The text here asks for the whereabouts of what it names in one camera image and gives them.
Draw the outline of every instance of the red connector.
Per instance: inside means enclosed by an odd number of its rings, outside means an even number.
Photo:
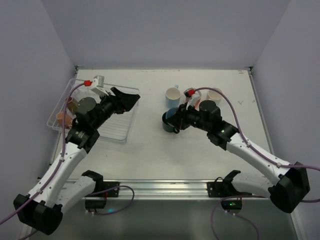
[[[192,96],[192,95],[195,94],[195,93],[196,93],[196,92],[195,92],[194,89],[191,89],[191,90],[188,91],[189,96]]]
[[[85,81],[84,81],[84,85],[85,85],[86,87],[91,86],[91,84],[92,84],[92,81],[91,81],[91,80],[85,80]]]

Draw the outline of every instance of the white table surface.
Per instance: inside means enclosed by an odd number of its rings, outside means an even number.
[[[269,150],[266,133],[248,72],[245,70],[79,70],[77,79],[92,80],[102,75],[104,82],[138,88],[141,99],[126,144],[98,140],[80,162],[70,179],[86,170],[115,180],[207,180],[225,177],[232,170],[259,174],[241,158],[210,143],[206,132],[193,127],[179,134],[162,129],[166,89],[216,87],[230,99],[244,134]],[[207,91],[202,91],[202,99]],[[235,125],[227,102],[219,107],[224,120]],[[57,153],[61,150],[60,139]]]

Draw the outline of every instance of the black mounting bracket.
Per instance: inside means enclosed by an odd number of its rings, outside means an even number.
[[[120,185],[119,181],[104,181],[101,185],[101,188],[99,190],[95,190],[93,192],[100,192],[103,190],[117,187],[119,185]],[[92,210],[96,210],[96,209],[104,209],[107,204],[107,198],[117,198],[118,196],[119,196],[119,188],[115,188],[114,190],[108,191],[107,195],[105,195],[103,193],[95,195],[95,197],[104,198],[104,199],[99,199],[99,200],[86,199],[84,201],[84,207],[88,211],[92,211]]]
[[[218,177],[215,181],[206,183],[206,190],[209,198],[225,198],[235,195],[252,195],[249,192],[238,192],[232,185],[234,177],[241,173],[239,170],[233,170],[225,178]]]

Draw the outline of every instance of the blue cup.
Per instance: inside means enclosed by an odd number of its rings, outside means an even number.
[[[169,109],[179,106],[181,92],[178,87],[178,85],[175,85],[175,87],[170,87],[165,92],[165,104]]]
[[[166,113],[165,113],[165,119],[168,119],[170,117],[172,117],[176,111],[178,110],[178,107],[173,107],[173,108],[170,108]]]

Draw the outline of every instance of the cable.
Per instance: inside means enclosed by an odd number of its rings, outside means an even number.
[[[38,230],[31,231],[28,235],[26,235],[22,238],[19,238],[18,240],[26,240],[26,239],[30,238],[31,236],[33,236],[34,234],[36,234],[37,232],[38,232]]]
[[[242,129],[240,127],[240,124],[239,124],[239,120],[238,120],[238,117],[237,117],[237,114],[236,114],[236,111],[232,105],[232,103],[230,102],[230,100],[226,97],[226,95],[224,95],[221,91],[215,89],[215,88],[212,88],[212,87],[200,87],[200,88],[197,88],[195,89],[194,91],[200,91],[200,90],[212,90],[218,94],[220,94],[225,100],[226,102],[229,104],[231,110],[232,110],[232,113],[233,113],[233,116],[234,116],[234,119],[235,119],[235,123],[236,123],[236,126],[239,130],[239,133],[240,133],[240,136],[242,138],[242,140],[245,142],[245,144],[252,150],[254,151],[256,154],[258,154],[260,157],[262,157],[263,159],[265,159],[266,161],[268,161],[269,163],[273,164],[273,165],[278,165],[277,162],[271,160],[270,158],[266,157],[265,155],[263,155],[261,152],[259,152],[254,146],[252,146],[251,144],[249,144],[247,138],[245,137],[244,133],[242,132]],[[282,167],[282,168],[287,168],[287,169],[301,169],[301,168],[304,168],[304,169],[312,169],[312,170],[316,170],[316,171],[319,171],[320,172],[320,167],[317,167],[317,166],[310,166],[310,165],[282,165],[280,164],[279,167]],[[301,201],[302,203],[319,203],[320,202],[320,198],[318,199],[312,199],[312,200],[302,200]]]
[[[221,202],[223,202],[223,201],[225,201],[227,199],[235,199],[235,198],[259,198],[259,199],[263,199],[264,197],[262,197],[262,196],[251,196],[251,195],[247,195],[247,196],[236,195],[236,196],[227,196],[227,197],[221,198],[218,201],[218,203],[214,206],[214,208],[212,209],[211,215],[210,215],[211,229],[212,229],[212,232],[213,232],[213,234],[214,234],[214,236],[216,237],[217,240],[221,240],[221,238],[218,235],[218,233],[217,233],[217,231],[215,230],[215,227],[214,227],[214,214],[215,214],[216,210],[218,209],[218,206],[221,204]],[[258,240],[260,239],[259,229],[258,229],[257,225],[255,225],[250,219],[248,219],[245,216],[242,216],[240,214],[231,213],[231,212],[227,212],[227,213],[230,214],[230,215],[236,216],[238,218],[241,218],[241,219],[247,221],[248,223],[250,223],[254,227],[254,229],[256,231],[257,239]]]
[[[112,212],[105,212],[105,213],[95,212],[94,215],[106,216],[106,215],[116,214],[116,213],[119,213],[119,212],[127,209],[128,207],[130,207],[132,205],[132,203],[134,201],[134,198],[135,198],[135,191],[132,189],[132,187],[127,186],[127,185],[115,186],[115,187],[109,188],[107,190],[94,192],[94,193],[89,194],[88,197],[99,195],[99,194],[104,194],[104,193],[107,193],[107,192],[110,192],[110,191],[112,191],[114,189],[119,189],[119,188],[126,188],[126,189],[130,189],[131,190],[132,198],[131,198],[130,202],[126,206],[124,206],[123,208],[120,208],[119,210],[112,211]]]
[[[85,83],[81,83],[79,85],[77,85],[76,87],[74,87],[71,92],[68,94],[66,101],[71,97],[72,93],[80,88],[81,86],[85,85]],[[66,117],[66,112],[67,112],[67,103],[65,104],[64,108],[63,108],[63,119],[62,119],[62,126],[65,125],[65,117]],[[43,184],[43,186],[40,188],[40,192],[43,191],[48,184],[51,182],[51,180],[54,178],[54,176],[56,175],[56,173],[58,172],[62,162],[63,162],[63,157],[65,155],[65,151],[66,151],[66,130],[64,127],[62,127],[62,151],[61,151],[61,158],[57,164],[57,166],[55,167],[52,175],[48,178],[48,180]],[[11,219],[14,215],[16,215],[17,213],[19,213],[25,206],[27,206],[33,199],[35,199],[40,193],[36,192],[33,196],[31,196],[24,204],[22,204],[17,210],[15,210],[14,212],[12,212],[11,214],[9,214],[7,217],[5,217],[4,219],[2,219],[0,221],[0,225],[4,224],[6,221],[8,221],[9,219]]]

